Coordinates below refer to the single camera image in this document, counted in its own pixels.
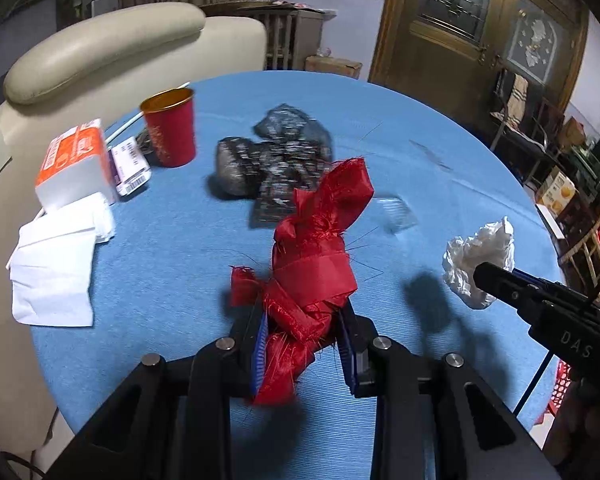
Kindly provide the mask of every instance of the orange box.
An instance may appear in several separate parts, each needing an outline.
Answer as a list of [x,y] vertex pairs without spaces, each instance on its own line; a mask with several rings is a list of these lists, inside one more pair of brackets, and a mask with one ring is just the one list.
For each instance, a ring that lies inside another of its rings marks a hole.
[[36,195],[47,212],[98,192],[109,204],[116,201],[100,119],[52,140],[36,179]]
[[547,207],[554,218],[571,201],[576,194],[576,187],[560,168],[555,166],[542,186],[536,191],[536,203]]

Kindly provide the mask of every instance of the napkin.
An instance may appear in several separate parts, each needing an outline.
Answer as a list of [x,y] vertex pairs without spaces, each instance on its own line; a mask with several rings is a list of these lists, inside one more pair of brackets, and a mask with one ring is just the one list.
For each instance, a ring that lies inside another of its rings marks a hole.
[[7,264],[15,320],[30,325],[92,326],[88,289],[93,248],[114,234],[113,215],[102,193],[23,225]]
[[465,240],[453,238],[442,257],[445,273],[442,279],[464,304],[475,310],[490,306],[496,298],[480,290],[474,282],[475,267],[491,262],[505,270],[513,270],[513,226],[507,217],[481,227]]

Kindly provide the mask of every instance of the metal bolt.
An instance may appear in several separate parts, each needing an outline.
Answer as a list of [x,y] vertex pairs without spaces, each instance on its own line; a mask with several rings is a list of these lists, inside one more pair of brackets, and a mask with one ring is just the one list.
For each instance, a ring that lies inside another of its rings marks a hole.
[[374,346],[381,350],[388,350],[389,348],[391,348],[391,340],[388,337],[379,335],[374,339]]
[[234,338],[232,337],[221,337],[216,341],[216,348],[221,350],[231,350],[235,345]]
[[140,359],[144,366],[155,366],[160,362],[160,354],[145,354]]
[[453,368],[459,368],[464,364],[464,357],[460,354],[451,353],[445,355],[446,364],[452,366]]

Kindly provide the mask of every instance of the crumpled plastic bag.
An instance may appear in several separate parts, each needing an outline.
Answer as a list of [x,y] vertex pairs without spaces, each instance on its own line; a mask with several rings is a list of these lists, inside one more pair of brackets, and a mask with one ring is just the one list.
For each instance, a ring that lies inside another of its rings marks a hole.
[[225,137],[216,146],[216,179],[233,196],[255,198],[252,219],[279,222],[296,210],[294,190],[313,191],[333,161],[331,135],[287,104],[254,126],[264,142]]
[[442,257],[445,269],[442,279],[466,306],[476,310],[487,308],[496,298],[475,286],[475,267],[491,262],[512,271],[515,266],[513,249],[513,225],[504,217],[501,222],[481,227],[466,240],[461,237],[451,240]]

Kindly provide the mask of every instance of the door handle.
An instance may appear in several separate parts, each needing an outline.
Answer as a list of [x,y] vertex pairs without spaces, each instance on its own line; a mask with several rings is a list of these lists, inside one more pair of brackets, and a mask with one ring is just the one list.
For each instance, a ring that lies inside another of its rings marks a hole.
[[478,52],[480,52],[480,56],[478,56],[478,63],[481,65],[484,65],[484,60],[486,58],[486,52],[487,52],[488,48],[489,48],[488,44],[479,44],[478,45]]

